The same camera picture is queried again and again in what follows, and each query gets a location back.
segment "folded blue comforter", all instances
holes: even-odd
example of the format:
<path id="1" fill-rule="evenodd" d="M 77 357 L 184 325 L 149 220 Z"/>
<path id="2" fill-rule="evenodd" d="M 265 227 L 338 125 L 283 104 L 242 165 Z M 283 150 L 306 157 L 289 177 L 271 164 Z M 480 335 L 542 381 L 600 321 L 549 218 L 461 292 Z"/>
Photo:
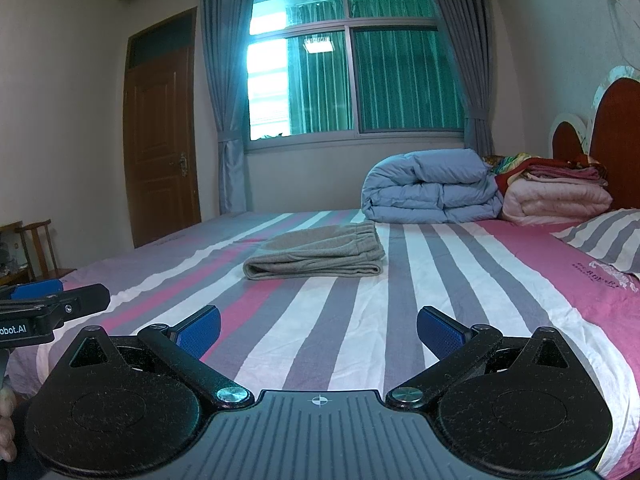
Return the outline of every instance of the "folded blue comforter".
<path id="1" fill-rule="evenodd" d="M 495 177 L 473 150 L 429 150 L 377 163 L 362 187 L 370 220 L 399 224 L 473 222 L 502 208 Z"/>

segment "door frame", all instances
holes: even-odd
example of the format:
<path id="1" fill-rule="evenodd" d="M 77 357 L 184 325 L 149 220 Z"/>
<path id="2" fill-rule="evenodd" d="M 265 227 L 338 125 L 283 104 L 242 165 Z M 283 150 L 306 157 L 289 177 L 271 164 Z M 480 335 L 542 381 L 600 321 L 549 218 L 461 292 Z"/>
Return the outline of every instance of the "door frame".
<path id="1" fill-rule="evenodd" d="M 132 34 L 131 36 L 129 36 L 129 39 L 127 40 L 127 55 L 125 58 L 125 65 L 124 65 L 124 81 L 123 81 L 123 85 L 122 85 L 122 146 L 124 149 L 124 145 L 125 145 L 125 111 L 124 111 L 124 105 L 126 103 L 126 79 L 127 79 L 127 74 L 130 72 L 130 70 L 133 70 L 131 68 L 129 68 L 129 61 L 130 61 L 130 54 L 131 54 L 131 43 L 138 37 L 142 36 L 143 34 L 146 34 L 148 32 L 151 32 L 152 30 L 155 30 L 158 27 L 162 27 L 163 25 L 167 24 L 168 22 L 175 20 L 176 18 L 181 18 L 185 15 L 190 14 L 191 15 L 191 41 L 189 44 L 189 56 L 190 56 L 190 63 L 189 63 L 189 67 L 188 67 L 188 73 L 187 73 L 187 99 L 190 101 L 188 103 L 188 109 L 189 109 L 189 113 L 188 113 L 188 134 L 189 134 L 189 142 L 188 142 L 188 150 L 189 150 L 189 162 L 190 162 L 190 173 L 191 173 L 191 187 L 193 189 L 193 193 L 191 194 L 191 208 L 193 209 L 193 213 L 194 213 L 194 218 L 196 219 L 196 224 L 199 224 L 202 222 L 202 215 L 200 212 L 200 190 L 198 189 L 198 167 L 197 167 L 197 162 L 196 162 L 196 142 L 195 142 L 195 130 L 194 130 L 194 126 L 193 126 L 193 65 L 194 65 L 194 49 L 195 49 L 195 37 L 196 37 L 196 18 L 197 18 L 197 10 L 198 7 L 191 7 L 191 9 L 187 9 L 184 10 L 183 12 L 178 12 L 177 14 L 173 14 L 172 16 L 169 16 L 168 18 L 165 18 L 164 20 L 162 20 L 161 22 L 155 23 L 153 25 L 151 25 L 150 27 L 144 28 L 143 30 L 140 30 L 139 32 L 136 32 L 135 34 Z M 129 213 L 129 228 L 131 229 L 131 237 L 133 238 L 133 226 L 131 224 L 131 207 L 129 204 L 129 197 L 130 197 L 130 193 L 129 193 L 129 183 L 127 181 L 127 175 L 126 175 L 126 168 L 125 168 L 125 187 L 126 187 L 126 193 L 127 193 L 127 209 L 128 209 L 128 213 Z M 136 244 L 136 241 L 133 240 L 133 245 L 134 247 L 138 247 L 139 245 Z"/>

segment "door handle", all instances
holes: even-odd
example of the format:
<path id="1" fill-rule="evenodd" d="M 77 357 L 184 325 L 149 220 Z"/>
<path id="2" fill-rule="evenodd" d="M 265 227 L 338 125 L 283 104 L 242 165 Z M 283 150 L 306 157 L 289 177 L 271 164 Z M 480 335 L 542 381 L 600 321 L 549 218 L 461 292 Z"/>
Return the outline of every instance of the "door handle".
<path id="1" fill-rule="evenodd" d="M 187 156 L 184 152 L 180 154 L 179 163 L 180 163 L 180 171 L 182 172 L 182 176 L 187 176 L 189 169 L 187 166 Z"/>

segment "pillow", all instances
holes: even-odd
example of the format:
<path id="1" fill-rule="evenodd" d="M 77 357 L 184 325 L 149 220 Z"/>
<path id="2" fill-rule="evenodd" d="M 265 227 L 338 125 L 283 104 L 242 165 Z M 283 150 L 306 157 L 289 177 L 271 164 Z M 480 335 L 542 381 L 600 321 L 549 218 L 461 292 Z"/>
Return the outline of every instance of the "pillow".
<path id="1" fill-rule="evenodd" d="M 552 234 L 592 258 L 640 278 L 640 209 L 604 213 Z"/>

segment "stack of folded blankets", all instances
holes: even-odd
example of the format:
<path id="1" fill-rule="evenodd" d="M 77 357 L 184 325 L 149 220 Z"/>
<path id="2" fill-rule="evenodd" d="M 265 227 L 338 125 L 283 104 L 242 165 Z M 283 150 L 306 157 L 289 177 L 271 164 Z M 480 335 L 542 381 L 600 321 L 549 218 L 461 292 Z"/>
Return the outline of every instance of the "stack of folded blankets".
<path id="1" fill-rule="evenodd" d="M 496 218 L 501 207 L 491 166 L 473 150 L 390 156 L 362 187 L 362 211 L 375 222 L 473 222 Z"/>
<path id="2" fill-rule="evenodd" d="M 566 162 L 520 154 L 494 171 L 504 195 L 501 217 L 519 225 L 583 222 L 612 202 L 606 169 L 587 155 Z"/>

